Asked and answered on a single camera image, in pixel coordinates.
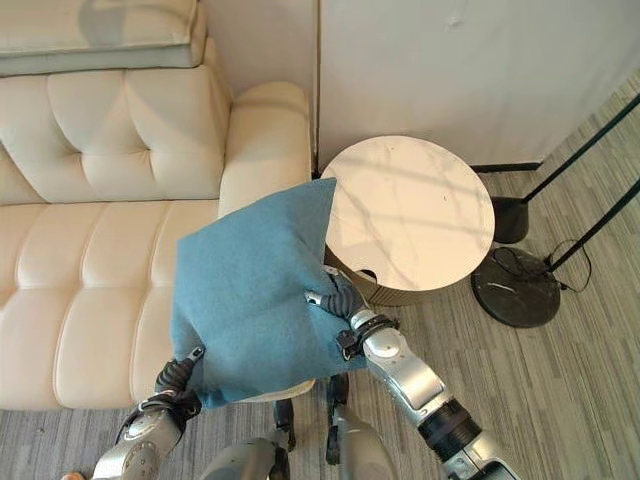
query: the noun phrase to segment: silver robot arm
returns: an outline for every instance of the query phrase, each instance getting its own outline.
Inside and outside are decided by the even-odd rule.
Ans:
[[[442,461],[446,478],[520,480],[498,444],[411,351],[397,324],[373,312],[344,274],[331,267],[325,270],[337,293],[306,292],[307,302],[347,320],[351,329],[338,337],[343,357],[364,354],[371,373]]]
[[[187,420],[201,404],[187,388],[193,367],[204,355],[197,347],[184,360],[168,362],[156,379],[156,394],[141,402],[122,426],[116,445],[96,464],[93,480],[153,480],[178,444]]]

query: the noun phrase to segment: gray carpet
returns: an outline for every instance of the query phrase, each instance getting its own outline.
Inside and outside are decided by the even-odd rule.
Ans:
[[[522,194],[553,170],[635,92],[636,74],[537,172],[482,175],[492,194]],[[640,175],[640,109],[566,177],[531,205],[521,246],[539,255],[577,238]],[[640,478],[640,199],[589,244],[593,278],[584,293],[564,292],[555,320],[534,330],[493,321],[468,280],[428,303],[385,309],[402,320],[411,347],[447,382],[476,420],[502,441],[531,480]],[[579,285],[584,260],[558,277]],[[437,479],[437,462],[366,372],[351,376],[356,412],[382,434],[403,479]],[[337,479],[323,461],[324,386],[294,400],[298,448],[294,479]],[[124,412],[4,412],[2,479],[57,479],[92,471]],[[269,405],[232,405],[190,423],[162,468],[162,479],[191,479],[217,451],[269,429]]]

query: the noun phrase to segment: white table top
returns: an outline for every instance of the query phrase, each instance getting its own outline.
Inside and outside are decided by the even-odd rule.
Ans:
[[[378,284],[433,290],[471,273],[493,238],[491,199],[459,157],[425,140],[385,136],[343,150],[323,178],[338,185],[327,245]]]

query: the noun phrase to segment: black lamp base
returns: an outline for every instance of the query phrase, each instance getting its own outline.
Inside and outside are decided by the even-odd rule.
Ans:
[[[498,243],[517,243],[527,236],[529,231],[529,204],[521,198],[491,197],[493,213],[496,217],[496,229],[493,241]]]
[[[517,248],[494,252],[471,274],[471,288],[482,308],[516,328],[551,321],[560,308],[560,286],[551,273],[534,275],[546,269],[544,261]]]

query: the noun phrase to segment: blue cloth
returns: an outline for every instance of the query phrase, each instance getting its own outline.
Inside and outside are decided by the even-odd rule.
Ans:
[[[335,338],[347,324],[305,302],[329,294],[322,270],[335,179],[270,195],[178,242],[171,340],[207,349],[190,386],[215,408],[364,367]]]

